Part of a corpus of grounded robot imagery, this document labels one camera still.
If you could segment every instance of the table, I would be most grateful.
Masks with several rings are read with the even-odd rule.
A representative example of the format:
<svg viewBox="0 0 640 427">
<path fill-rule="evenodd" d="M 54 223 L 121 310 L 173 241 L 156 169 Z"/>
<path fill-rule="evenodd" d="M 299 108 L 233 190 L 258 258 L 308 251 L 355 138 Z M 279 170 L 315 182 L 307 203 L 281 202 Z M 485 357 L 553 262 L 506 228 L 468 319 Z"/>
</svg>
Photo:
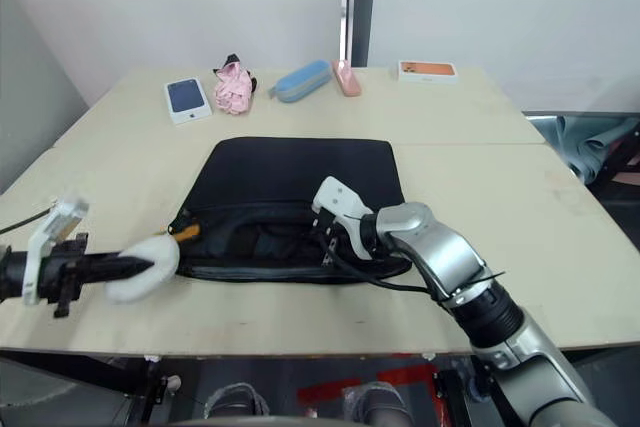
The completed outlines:
<svg viewBox="0 0 640 427">
<path fill-rule="evenodd" d="M 367 80 L 382 75 L 363 74 Z M 382 110 L 372 107 L 373 119 L 348 123 L 351 106 L 338 108 L 342 99 L 337 92 L 330 94 L 329 86 L 318 96 L 335 104 L 318 103 L 312 96 L 310 104 L 284 105 L 259 94 L 247 117 L 215 112 L 174 127 L 161 93 L 153 94 L 154 100 L 140 94 L 152 79 L 159 85 L 180 78 L 167 75 L 137 73 L 103 98 L 0 197 L 0 225 L 72 189 L 91 204 L 80 224 L 81 231 L 90 233 L 89 251 L 119 250 L 166 227 L 223 138 L 294 135 L 296 128 L 304 135 L 391 138 L 405 198 L 430 205 L 495 272 L 506 271 L 501 282 L 560 347 L 640 341 L 635 315 L 640 254 L 556 154 L 537 142 L 521 114 L 508 113 L 507 104 L 496 104 L 502 107 L 495 117 L 503 128 L 513 124 L 519 134 L 494 130 L 480 135 L 468 129 L 466 134 L 478 136 L 465 140 L 451 128 L 449 135 L 457 140 L 447 142 L 438 129 L 427 127 L 440 144 L 409 128 L 434 124 L 431 110 L 397 116 L 385 135 L 382 117 L 377 117 Z M 208 90 L 210 80 L 205 81 Z M 368 83 L 363 84 L 366 91 Z M 425 97 L 463 98 L 441 87 L 422 85 Z M 407 105 L 413 109 L 414 104 Z M 354 110 L 364 107 L 359 103 Z M 457 105 L 441 117 L 433 115 L 442 122 L 441 130 L 455 124 L 455 109 L 464 110 Z M 288 123 L 287 114 L 293 118 Z M 265 125 L 270 118 L 278 121 Z M 316 124 L 327 118 L 331 124 Z M 404 140 L 402 130 L 410 133 Z M 23 249 L 32 229 L 2 240 Z M 413 272 L 395 280 L 418 282 Z M 111 305 L 101 286 L 88 286 L 69 318 L 54 320 L 52 312 L 52 306 L 26 308 L 19 300 L 2 304 L 0 348 L 190 356 L 469 350 L 458 327 L 424 295 L 369 285 L 226 284 L 176 277 L 131 305 Z"/>
</svg>

